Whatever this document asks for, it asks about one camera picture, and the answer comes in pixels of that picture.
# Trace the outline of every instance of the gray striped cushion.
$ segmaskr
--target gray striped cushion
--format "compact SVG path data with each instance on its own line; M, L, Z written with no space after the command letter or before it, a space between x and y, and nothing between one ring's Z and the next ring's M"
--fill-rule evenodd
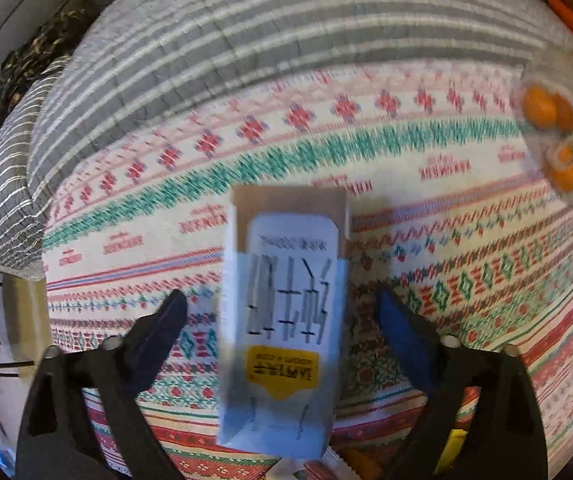
M41 263L44 210L26 187L26 162L42 103L69 57L51 63L0 129L0 270L30 280L44 277Z
M116 0L44 104L39 207L76 164L142 126L276 75L419 57L524 63L573 36L538 0Z

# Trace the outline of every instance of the metal screw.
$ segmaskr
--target metal screw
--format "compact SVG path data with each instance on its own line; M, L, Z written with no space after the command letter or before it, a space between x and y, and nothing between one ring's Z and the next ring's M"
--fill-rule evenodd
M102 348L105 350L115 350L116 348L120 348L123 342L124 338L121 335L112 335L102 342Z
M515 345L512 345L512 344L505 345L504 348L502 349L502 351L506 355L509 355L511 357L519 357L520 356L519 348Z
M440 338L440 342L447 348L460 348L460 346L462 346L462 343L460 343L460 339L451 334L444 334Z
M59 346L51 345L44 351L44 359L51 359L53 357L60 355L61 353L62 351L60 350Z

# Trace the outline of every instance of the yellow label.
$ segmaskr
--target yellow label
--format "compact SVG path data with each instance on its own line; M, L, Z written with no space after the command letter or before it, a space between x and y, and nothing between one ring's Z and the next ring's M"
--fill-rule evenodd
M282 400L318 385L318 354L307 350L252 346L247 352L247 379Z

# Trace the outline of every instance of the green zigzag pattern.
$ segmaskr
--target green zigzag pattern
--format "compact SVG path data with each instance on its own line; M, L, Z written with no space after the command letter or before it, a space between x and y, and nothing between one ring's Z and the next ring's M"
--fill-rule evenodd
M89 232L99 232L121 221L152 215L160 208L195 202L207 195L227 192L231 184L258 184L283 180L289 174L311 173L318 168L341 167L403 152L423 152L465 144L519 137L518 123L509 119L400 121L377 128L308 137L292 144L243 153L225 162L188 171L146 186L65 222L44 236L42 250L65 244Z

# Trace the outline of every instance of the embroidered tablecloth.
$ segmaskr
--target embroidered tablecloth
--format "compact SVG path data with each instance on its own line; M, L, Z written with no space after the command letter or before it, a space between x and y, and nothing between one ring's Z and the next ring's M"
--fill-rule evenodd
M389 458L425 397L371 316L378 282L473 348L522 351L555 474L573 454L573 209L521 137L519 71L474 62L343 66L261 84L144 128L78 165L44 237L51 326L95 348L172 288L190 319L139 405L190 478L256 479L272 457L218 447L216 312L231 183L346 187L350 352L335 447ZM97 395L109 462L124 470ZM471 416L475 393L465 399Z

